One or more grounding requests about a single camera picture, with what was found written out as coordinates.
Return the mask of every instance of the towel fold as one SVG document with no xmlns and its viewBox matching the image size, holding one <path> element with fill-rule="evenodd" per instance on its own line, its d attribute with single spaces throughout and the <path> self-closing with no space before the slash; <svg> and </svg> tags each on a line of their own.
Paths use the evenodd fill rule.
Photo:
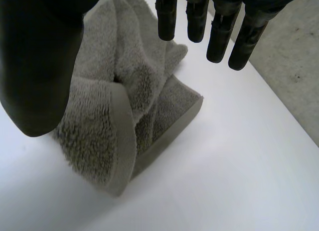
<svg viewBox="0 0 319 231">
<path fill-rule="evenodd" d="M 120 195 L 198 113 L 173 71 L 187 47 L 158 38 L 144 0 L 104 0 L 85 21 L 69 103 L 51 133 L 73 170 Z"/>
</svg>

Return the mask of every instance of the towel hem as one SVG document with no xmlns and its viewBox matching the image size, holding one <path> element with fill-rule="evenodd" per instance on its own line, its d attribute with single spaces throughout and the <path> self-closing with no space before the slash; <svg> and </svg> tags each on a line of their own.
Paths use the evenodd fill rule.
<svg viewBox="0 0 319 231">
<path fill-rule="evenodd" d="M 179 81 L 179 83 L 183 85 L 185 89 L 198 94 L 182 82 Z M 171 127 L 169 127 L 143 155 L 136 159 L 132 179 L 134 179 L 145 169 L 147 169 L 147 167 L 151 165 L 162 154 L 162 152 L 179 136 L 179 134 L 191 123 L 191 121 L 199 113 L 203 104 L 203 100 L 204 97 L 199 96 L 198 100 L 193 104 L 193 106 L 189 108 L 178 120 L 176 120 L 176 122 L 174 122 Z"/>
<path fill-rule="evenodd" d="M 135 165 L 136 135 L 130 100 L 123 85 L 111 84 L 111 102 L 112 118 L 117 130 L 117 162 L 107 188 L 112 195 L 119 196 L 130 181 Z"/>
</svg>

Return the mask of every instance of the white table surface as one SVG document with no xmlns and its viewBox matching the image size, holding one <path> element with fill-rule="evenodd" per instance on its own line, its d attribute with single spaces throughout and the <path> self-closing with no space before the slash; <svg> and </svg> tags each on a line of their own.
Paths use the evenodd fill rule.
<svg viewBox="0 0 319 231">
<path fill-rule="evenodd" d="M 155 0 L 147 0 L 154 9 Z M 24 136 L 0 109 L 0 231 L 314 231 L 319 149 L 248 64 L 209 63 L 189 47 L 177 76 L 204 95 L 201 112 L 163 155 L 112 200 L 75 175 L 48 137 Z"/>
</svg>

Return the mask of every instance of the terry cloth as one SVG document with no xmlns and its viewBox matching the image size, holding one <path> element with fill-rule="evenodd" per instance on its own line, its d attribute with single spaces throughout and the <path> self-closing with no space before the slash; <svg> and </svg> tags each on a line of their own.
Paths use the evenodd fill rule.
<svg viewBox="0 0 319 231">
<path fill-rule="evenodd" d="M 144 0 L 103 0 L 84 37 L 61 123 L 51 133 L 73 170 L 113 196 L 155 160 L 203 98 L 173 75 L 187 47 L 159 39 Z"/>
</svg>

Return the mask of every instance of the gray floor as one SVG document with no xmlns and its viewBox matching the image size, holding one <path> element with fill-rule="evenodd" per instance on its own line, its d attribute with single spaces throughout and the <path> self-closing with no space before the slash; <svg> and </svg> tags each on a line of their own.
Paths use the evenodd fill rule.
<svg viewBox="0 0 319 231">
<path fill-rule="evenodd" d="M 214 14 L 212 4 L 209 11 Z M 244 17 L 237 19 L 235 41 Z M 319 0 L 295 0 L 271 22 L 250 62 L 319 146 Z"/>
</svg>

